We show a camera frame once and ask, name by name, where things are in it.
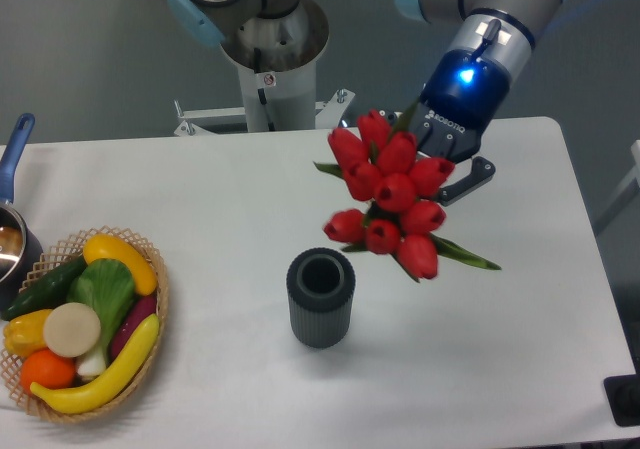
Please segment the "wicker basket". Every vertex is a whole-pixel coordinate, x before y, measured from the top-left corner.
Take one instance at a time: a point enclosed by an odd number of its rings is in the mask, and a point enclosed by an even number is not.
[[[33,265],[33,270],[27,275],[27,279],[23,282],[20,290],[24,290],[32,284],[33,281],[69,259],[70,256],[80,254],[85,242],[93,235],[100,233],[111,234],[128,242],[140,254],[142,254],[154,268],[158,278],[157,314],[160,320],[160,334],[151,350],[151,353],[149,354],[149,357],[140,368],[140,371],[138,371],[129,385],[118,396],[116,396],[115,399],[98,409],[75,415],[61,414],[51,409],[40,399],[27,395],[20,385],[20,368],[22,366],[22,359],[18,356],[9,354],[4,348],[2,348],[2,351],[0,352],[0,376],[2,376],[5,386],[9,389],[11,399],[16,402],[18,407],[24,409],[27,414],[37,416],[45,421],[54,423],[83,422],[101,416],[119,406],[138,388],[147,375],[147,372],[156,357],[158,347],[162,339],[169,304],[167,271],[160,253],[153,247],[153,244],[130,229],[112,229],[105,226],[101,229],[80,231],[77,234],[70,235],[66,240],[59,241],[58,244],[49,248],[49,252],[40,256],[40,261]]]

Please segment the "purple eggplant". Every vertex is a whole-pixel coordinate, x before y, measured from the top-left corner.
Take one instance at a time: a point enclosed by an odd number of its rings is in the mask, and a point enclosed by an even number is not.
[[[138,300],[127,314],[127,318],[124,320],[116,335],[113,336],[111,340],[111,347],[109,349],[109,355],[111,356],[111,360],[113,361],[122,348],[127,343],[133,331],[136,330],[136,327],[140,325],[142,321],[144,321],[147,316],[156,313],[156,296],[145,296]]]

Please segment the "red tulip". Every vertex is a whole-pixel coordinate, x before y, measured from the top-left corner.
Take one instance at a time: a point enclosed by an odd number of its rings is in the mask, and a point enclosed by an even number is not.
[[[417,144],[416,136],[412,133],[396,133],[380,151],[376,166],[385,176],[395,172],[406,174],[416,160]]]
[[[433,279],[438,275],[438,251],[428,236],[406,236],[398,246],[396,257],[413,277]]]
[[[387,145],[387,139],[391,134],[389,122],[378,111],[369,111],[366,116],[358,118],[358,130],[364,147],[371,151],[371,143],[374,142],[378,152]]]
[[[364,240],[364,214],[358,209],[336,212],[324,226],[324,233],[336,242],[353,244]]]
[[[400,229],[391,221],[374,219],[367,227],[364,242],[374,254],[391,254],[400,244]]]
[[[425,235],[438,229],[446,218],[442,208],[432,201],[419,201],[400,214],[400,227],[405,234]]]
[[[376,186],[382,179],[380,169],[370,162],[356,162],[349,170],[343,171],[342,177],[347,183],[349,194],[356,201],[373,199]]]
[[[427,157],[416,162],[409,177],[416,185],[420,197],[431,197],[438,192],[456,165],[441,157]]]
[[[343,171],[356,162],[369,160],[369,151],[367,151],[362,141],[347,129],[337,127],[331,131],[329,134],[329,146]]]
[[[374,198],[381,209],[404,212],[416,202],[416,187],[406,174],[391,174],[383,178],[374,191]]]

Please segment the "flower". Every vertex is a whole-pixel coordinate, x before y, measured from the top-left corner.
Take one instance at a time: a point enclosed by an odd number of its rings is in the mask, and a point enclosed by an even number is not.
[[[385,211],[404,212],[416,202],[416,187],[406,174],[391,174],[378,183],[373,197]]]
[[[400,227],[405,234],[428,234],[438,229],[447,215],[433,201],[419,201],[400,214]]]
[[[347,129],[336,127],[329,134],[328,140],[333,155],[343,171],[349,169],[356,162],[369,160],[369,152],[362,141]]]
[[[351,197],[368,202],[369,208],[364,214],[358,209],[333,214],[324,232],[346,243],[345,252],[391,254],[416,282],[436,277],[438,255],[499,270],[497,264],[432,234],[446,219],[434,196],[455,164],[438,157],[416,161],[416,137],[408,131],[414,109],[393,127],[377,111],[359,117],[362,139],[343,128],[329,134],[337,164],[315,163],[316,168],[343,179]]]
[[[365,246],[374,254],[391,254],[400,244],[400,229],[385,219],[371,221],[365,233]]]
[[[396,252],[398,262],[415,278],[433,279],[438,275],[438,251],[428,236],[405,236]]]
[[[374,190],[382,180],[382,173],[368,161],[356,162],[349,170],[343,171],[342,177],[351,197],[356,201],[368,201],[373,198]]]
[[[427,157],[413,165],[409,177],[420,197],[431,197],[438,192],[455,167],[453,162],[441,157]]]
[[[336,242],[354,244],[364,240],[364,214],[358,209],[336,212],[324,226],[324,233]]]
[[[417,144],[416,136],[410,132],[396,133],[380,151],[376,166],[385,176],[396,172],[406,174],[416,160]]]
[[[380,115],[380,112],[371,110],[366,116],[358,118],[358,130],[364,143],[364,147],[371,153],[371,143],[376,145],[378,153],[387,145],[391,126],[389,122]]]

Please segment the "orange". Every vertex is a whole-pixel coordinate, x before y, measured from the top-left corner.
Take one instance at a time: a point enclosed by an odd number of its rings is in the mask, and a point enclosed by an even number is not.
[[[49,349],[34,352],[22,363],[20,385],[31,395],[31,383],[48,389],[64,389],[71,387],[76,375],[73,359],[60,357]]]

